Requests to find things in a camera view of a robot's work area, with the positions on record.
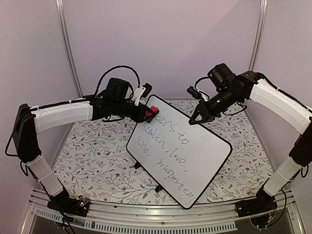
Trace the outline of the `red whiteboard eraser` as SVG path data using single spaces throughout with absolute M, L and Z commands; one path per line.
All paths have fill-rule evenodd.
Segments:
M 157 115 L 159 113 L 159 109 L 155 106 L 151 106 L 151 108 L 147 111 L 145 117 L 154 117 L 155 115 Z

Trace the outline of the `white whiteboard black frame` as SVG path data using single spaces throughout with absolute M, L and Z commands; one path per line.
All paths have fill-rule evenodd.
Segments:
M 208 188 L 232 152 L 231 144 L 156 95 L 147 106 L 159 109 L 151 122 L 138 123 L 127 151 L 184 209 Z

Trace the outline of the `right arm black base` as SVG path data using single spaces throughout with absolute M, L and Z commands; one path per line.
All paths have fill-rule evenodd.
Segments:
M 268 227 L 269 223 L 274 218 L 277 203 L 275 197 L 268 195 L 261 187 L 256 193 L 255 198 L 238 201 L 234 209 L 239 217 L 265 213 L 264 215 L 251 218 L 251 224 L 254 227 L 263 229 Z

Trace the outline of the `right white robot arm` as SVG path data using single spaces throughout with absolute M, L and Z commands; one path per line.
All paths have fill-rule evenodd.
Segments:
M 299 133 L 299 138 L 289 156 L 264 183 L 257 192 L 258 198 L 252 202 L 254 211 L 261 213 L 270 206 L 270 197 L 275 196 L 302 168 L 311 163 L 312 111 L 308 106 L 273 85 L 259 72 L 247 71 L 236 75 L 222 63 L 209 71 L 205 78 L 216 87 L 217 95 L 209 97 L 196 85 L 187 89 L 187 92 L 199 101 L 189 120 L 190 125 L 212 122 L 233 104 L 243 104 L 245 100 L 252 100 L 281 117 Z

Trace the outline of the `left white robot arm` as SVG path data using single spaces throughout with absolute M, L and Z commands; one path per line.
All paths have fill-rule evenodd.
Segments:
M 136 123 L 150 121 L 156 115 L 155 110 L 142 104 L 140 99 L 147 97 L 152 86 L 146 83 L 126 97 L 130 87 L 125 80 L 111 78 L 99 94 L 41 107 L 31 108 L 27 104 L 19 107 L 12 132 L 17 156 L 54 197 L 53 203 L 61 211 L 69 211 L 72 200 L 63 194 L 65 189 L 41 155 L 37 135 L 54 127 L 111 116 L 128 117 Z

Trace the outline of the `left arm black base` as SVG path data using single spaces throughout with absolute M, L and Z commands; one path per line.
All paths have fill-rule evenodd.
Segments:
M 61 214 L 86 217 L 90 207 L 90 199 L 83 198 L 81 195 L 72 198 L 66 190 L 63 190 L 60 194 L 49 197 L 47 207 Z

